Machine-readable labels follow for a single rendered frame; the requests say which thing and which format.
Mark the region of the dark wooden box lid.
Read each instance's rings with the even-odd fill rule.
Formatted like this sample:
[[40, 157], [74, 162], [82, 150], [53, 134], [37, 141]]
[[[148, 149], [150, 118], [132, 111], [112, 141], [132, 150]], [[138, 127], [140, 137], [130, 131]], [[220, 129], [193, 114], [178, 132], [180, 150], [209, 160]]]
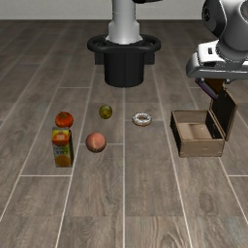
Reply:
[[205, 124], [214, 139], [229, 140], [237, 103], [227, 87], [224, 87], [216, 100], [212, 100]]

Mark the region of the wooden box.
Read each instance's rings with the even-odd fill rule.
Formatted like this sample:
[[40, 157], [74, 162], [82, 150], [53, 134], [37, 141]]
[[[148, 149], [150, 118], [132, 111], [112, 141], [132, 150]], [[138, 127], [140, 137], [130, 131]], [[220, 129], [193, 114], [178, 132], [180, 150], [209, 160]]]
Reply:
[[170, 128], [181, 158], [223, 154], [225, 137], [210, 110], [173, 110]]

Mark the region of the white frosted donut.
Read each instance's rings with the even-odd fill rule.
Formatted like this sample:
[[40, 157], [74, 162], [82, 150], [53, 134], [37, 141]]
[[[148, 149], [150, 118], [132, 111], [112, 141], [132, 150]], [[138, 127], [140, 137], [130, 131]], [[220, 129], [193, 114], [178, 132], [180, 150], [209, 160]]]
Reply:
[[152, 117], [148, 113], [137, 112], [133, 115], [132, 121], [135, 125], [144, 127], [151, 124]]

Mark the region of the green round fruit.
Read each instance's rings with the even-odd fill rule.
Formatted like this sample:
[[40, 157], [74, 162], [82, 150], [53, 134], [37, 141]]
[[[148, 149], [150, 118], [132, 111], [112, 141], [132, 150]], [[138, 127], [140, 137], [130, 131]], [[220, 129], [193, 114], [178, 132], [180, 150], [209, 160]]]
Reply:
[[102, 105], [99, 108], [99, 114], [103, 119], [109, 119], [112, 116], [112, 108], [109, 105]]

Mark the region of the pink peach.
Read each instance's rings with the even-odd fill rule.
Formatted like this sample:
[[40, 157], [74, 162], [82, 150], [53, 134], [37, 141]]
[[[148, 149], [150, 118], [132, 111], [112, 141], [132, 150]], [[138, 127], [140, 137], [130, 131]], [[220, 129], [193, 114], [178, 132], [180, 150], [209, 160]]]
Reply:
[[99, 153], [105, 149], [107, 139], [101, 133], [95, 132], [87, 136], [85, 144], [89, 151]]

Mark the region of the red tomato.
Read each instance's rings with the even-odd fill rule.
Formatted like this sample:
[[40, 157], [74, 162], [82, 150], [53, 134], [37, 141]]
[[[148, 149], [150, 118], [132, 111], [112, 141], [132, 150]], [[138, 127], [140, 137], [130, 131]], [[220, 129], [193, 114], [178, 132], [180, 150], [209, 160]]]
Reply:
[[55, 117], [55, 124], [61, 128], [70, 128], [74, 123], [73, 116], [66, 112], [61, 111]]

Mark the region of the orange juice carton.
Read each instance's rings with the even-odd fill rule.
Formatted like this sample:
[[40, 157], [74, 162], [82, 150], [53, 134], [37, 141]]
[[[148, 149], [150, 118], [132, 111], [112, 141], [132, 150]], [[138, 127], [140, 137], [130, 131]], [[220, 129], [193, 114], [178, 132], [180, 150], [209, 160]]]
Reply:
[[55, 166], [69, 168], [74, 162], [72, 132], [69, 128], [52, 128], [51, 143]]

